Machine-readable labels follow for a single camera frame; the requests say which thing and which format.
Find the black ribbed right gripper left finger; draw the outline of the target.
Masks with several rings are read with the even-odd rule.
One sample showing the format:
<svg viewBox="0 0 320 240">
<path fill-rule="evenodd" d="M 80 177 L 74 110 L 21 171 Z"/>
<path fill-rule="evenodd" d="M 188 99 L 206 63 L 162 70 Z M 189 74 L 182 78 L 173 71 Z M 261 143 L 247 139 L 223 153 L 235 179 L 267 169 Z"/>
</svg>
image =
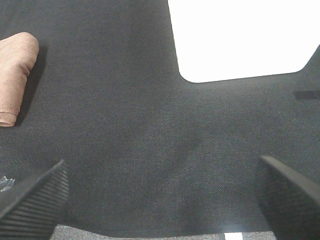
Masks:
<svg viewBox="0 0 320 240">
<path fill-rule="evenodd" d="M 64 160 L 47 165 L 0 195 L 2 240 L 49 240 L 66 209 Z"/>
</svg>

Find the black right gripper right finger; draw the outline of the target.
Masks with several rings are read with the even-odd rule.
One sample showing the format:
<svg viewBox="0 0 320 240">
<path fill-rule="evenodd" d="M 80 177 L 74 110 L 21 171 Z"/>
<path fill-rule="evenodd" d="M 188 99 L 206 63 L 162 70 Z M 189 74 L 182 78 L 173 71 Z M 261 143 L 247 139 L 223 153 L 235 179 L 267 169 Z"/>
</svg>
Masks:
<svg viewBox="0 0 320 240">
<path fill-rule="evenodd" d="M 278 240 L 320 238 L 320 186 L 270 157 L 257 164 L 254 193 Z"/>
</svg>

